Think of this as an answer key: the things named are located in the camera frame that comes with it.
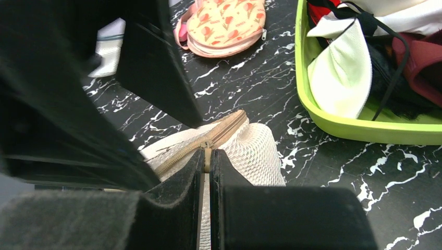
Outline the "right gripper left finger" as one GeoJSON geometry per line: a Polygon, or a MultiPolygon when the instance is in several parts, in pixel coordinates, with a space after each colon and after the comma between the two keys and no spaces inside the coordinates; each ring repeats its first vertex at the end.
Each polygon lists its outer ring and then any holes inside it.
{"type": "Polygon", "coordinates": [[[142,192],[41,190],[1,208],[1,249],[198,249],[204,153],[142,192]]]}

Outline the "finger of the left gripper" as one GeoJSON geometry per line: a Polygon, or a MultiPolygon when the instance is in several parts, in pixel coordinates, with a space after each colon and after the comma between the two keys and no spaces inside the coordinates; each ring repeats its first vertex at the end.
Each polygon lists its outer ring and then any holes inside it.
{"type": "Polygon", "coordinates": [[[116,80],[185,126],[201,126],[203,117],[178,52],[168,1],[125,3],[116,80]]]}
{"type": "Polygon", "coordinates": [[[158,176],[83,89],[97,32],[133,1],[1,1],[1,173],[148,191],[158,176]]]}

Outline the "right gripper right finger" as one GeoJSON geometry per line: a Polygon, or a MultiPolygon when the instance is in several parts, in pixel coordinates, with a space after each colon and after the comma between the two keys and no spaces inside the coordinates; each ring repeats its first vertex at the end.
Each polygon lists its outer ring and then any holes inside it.
{"type": "Polygon", "coordinates": [[[344,188],[254,186],[220,149],[210,159],[212,249],[377,249],[344,188]]]}

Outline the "white mesh laundry bag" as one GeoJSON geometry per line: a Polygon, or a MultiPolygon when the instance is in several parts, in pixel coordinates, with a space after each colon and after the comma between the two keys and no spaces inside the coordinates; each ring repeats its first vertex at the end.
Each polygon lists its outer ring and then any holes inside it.
{"type": "Polygon", "coordinates": [[[138,206],[131,249],[289,249],[291,194],[270,128],[243,110],[141,151],[160,179],[138,206]]]}

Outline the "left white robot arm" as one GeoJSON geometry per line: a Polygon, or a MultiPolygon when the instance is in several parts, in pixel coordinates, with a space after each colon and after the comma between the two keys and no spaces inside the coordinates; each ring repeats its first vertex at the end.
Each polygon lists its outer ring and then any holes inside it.
{"type": "Polygon", "coordinates": [[[87,78],[109,75],[185,126],[202,124],[168,1],[1,1],[1,174],[157,186],[159,174],[86,94],[87,78]]]}

